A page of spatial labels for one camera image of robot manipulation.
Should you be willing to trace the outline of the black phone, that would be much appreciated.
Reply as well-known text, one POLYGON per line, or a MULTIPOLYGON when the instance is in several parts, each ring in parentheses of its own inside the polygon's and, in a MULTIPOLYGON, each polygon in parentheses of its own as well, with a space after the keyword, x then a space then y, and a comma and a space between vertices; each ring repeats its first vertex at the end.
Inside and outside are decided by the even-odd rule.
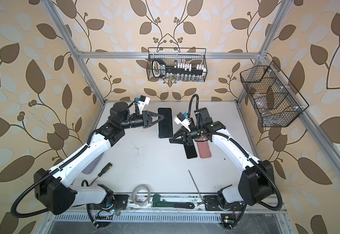
POLYGON ((163 115, 164 119, 158 123, 158 137, 171 138, 173 133, 173 112, 169 107, 159 107, 158 114, 163 115))
POLYGON ((193 118, 189 118, 188 119, 188 127, 191 129, 192 127, 194 127, 194 121, 193 121, 193 118))

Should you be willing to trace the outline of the pink phone case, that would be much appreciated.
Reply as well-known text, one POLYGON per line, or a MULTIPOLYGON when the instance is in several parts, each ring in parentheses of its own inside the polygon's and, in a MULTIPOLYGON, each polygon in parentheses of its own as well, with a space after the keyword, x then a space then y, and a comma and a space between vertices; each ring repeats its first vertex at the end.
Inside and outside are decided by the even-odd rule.
POLYGON ((211 158, 211 151, 209 147, 209 140, 207 137, 203 136, 197 140, 195 140, 198 152, 199 152, 199 157, 201 159, 208 159, 211 158))

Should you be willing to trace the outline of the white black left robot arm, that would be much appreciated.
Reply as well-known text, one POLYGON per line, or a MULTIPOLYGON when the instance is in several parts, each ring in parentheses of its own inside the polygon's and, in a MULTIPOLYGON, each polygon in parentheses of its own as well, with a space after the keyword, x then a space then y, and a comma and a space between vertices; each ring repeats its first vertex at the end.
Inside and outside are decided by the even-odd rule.
POLYGON ((14 201, 10 213, 15 218, 27 218, 50 211, 59 215, 71 207, 100 204, 108 195, 108 188, 103 184, 96 186, 75 186, 76 177, 98 156, 112 148, 124 135, 126 129, 150 128, 164 120, 164 116, 143 108, 146 102, 132 102, 135 112, 130 114, 126 102, 117 102, 110 109, 108 120, 92 131, 85 144, 71 156, 49 170, 40 169, 34 174, 34 183, 14 201), (45 206, 45 209, 20 213, 17 208, 24 197, 31 191, 45 206))

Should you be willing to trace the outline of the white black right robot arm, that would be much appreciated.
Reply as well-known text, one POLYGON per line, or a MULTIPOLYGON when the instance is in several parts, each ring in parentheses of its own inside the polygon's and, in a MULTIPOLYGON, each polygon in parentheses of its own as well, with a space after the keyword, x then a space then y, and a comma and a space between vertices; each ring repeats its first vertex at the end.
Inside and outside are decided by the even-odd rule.
POLYGON ((236 202, 243 204, 235 220, 225 219, 221 222, 224 229, 232 230, 241 220, 247 206, 259 204, 272 211, 282 209, 283 198, 275 183, 271 163, 259 160, 241 146, 221 122, 213 121, 207 108, 199 107, 197 94, 191 96, 188 111, 177 114, 174 121, 181 128, 170 138, 170 143, 192 146, 204 137, 218 146, 241 173, 238 185, 229 185, 218 191, 221 209, 236 202))

